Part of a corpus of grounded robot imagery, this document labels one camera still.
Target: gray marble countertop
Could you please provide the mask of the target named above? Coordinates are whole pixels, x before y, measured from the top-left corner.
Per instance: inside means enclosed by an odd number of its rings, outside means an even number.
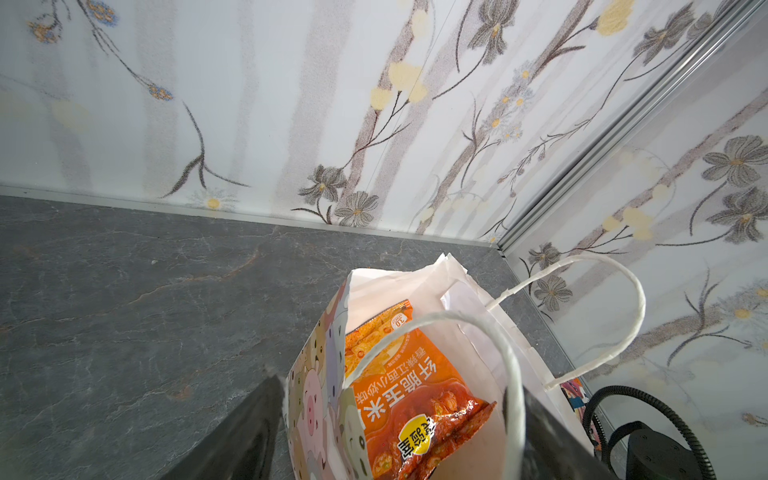
[[[496,250],[0,197],[0,477],[156,478],[284,375],[351,269],[452,253],[491,295]],[[530,301],[502,305],[555,375]],[[284,432],[272,478],[293,478]]]

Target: yellow label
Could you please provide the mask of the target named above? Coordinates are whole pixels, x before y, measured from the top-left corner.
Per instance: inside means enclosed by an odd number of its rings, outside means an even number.
[[[397,448],[400,450],[403,460],[411,458],[413,455],[424,455],[429,450],[429,444],[432,443],[432,437],[435,435],[435,421],[423,413],[410,419],[406,423],[400,435],[400,443]]]

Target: floral wallpaper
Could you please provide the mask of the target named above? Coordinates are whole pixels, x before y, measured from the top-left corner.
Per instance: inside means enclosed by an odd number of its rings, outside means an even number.
[[[585,251],[631,268],[647,294],[643,329],[583,380],[661,399],[718,477],[736,480],[768,471],[767,79],[763,10],[506,252],[522,277]],[[602,266],[565,267],[529,293],[577,364],[623,338],[634,314],[631,285]],[[684,442],[639,402],[601,405],[614,426],[641,420]]]
[[[0,183],[492,242],[733,3],[4,2]]]

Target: black coiled hose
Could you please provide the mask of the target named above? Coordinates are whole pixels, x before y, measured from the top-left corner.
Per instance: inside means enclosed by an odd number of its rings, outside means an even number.
[[[673,409],[671,409],[661,400],[646,392],[643,392],[642,390],[633,389],[629,386],[612,385],[599,389],[589,400],[587,403],[587,408],[584,410],[584,417],[581,420],[581,426],[584,427],[584,431],[587,433],[587,435],[589,435],[590,420],[592,420],[594,417],[595,427],[598,430],[598,436],[600,437],[600,442],[603,448],[605,448],[604,446],[606,445],[605,434],[602,432],[602,427],[598,427],[600,422],[598,421],[597,417],[594,416],[594,411],[597,409],[598,405],[603,401],[603,399],[611,395],[630,396],[632,398],[646,402],[648,405],[663,413],[664,416],[666,416],[674,424],[685,441],[688,443],[690,450],[694,453],[696,462],[699,464],[699,470],[701,470],[701,478],[703,478],[703,480],[717,480],[714,468],[712,468],[712,463],[710,462],[709,457],[707,457],[707,453],[704,451],[704,447],[701,446],[701,442],[699,442],[699,439],[697,439],[694,433],[688,428],[688,425],[685,424],[683,419],[681,419]],[[610,461],[610,458],[603,458],[603,462],[610,463]]]

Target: orange snack package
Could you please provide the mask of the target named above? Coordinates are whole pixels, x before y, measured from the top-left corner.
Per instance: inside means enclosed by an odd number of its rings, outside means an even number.
[[[348,333],[345,376],[381,338],[412,318],[413,307],[405,300]],[[474,397],[418,329],[392,342],[352,387],[376,480],[426,480],[488,421],[496,406]]]

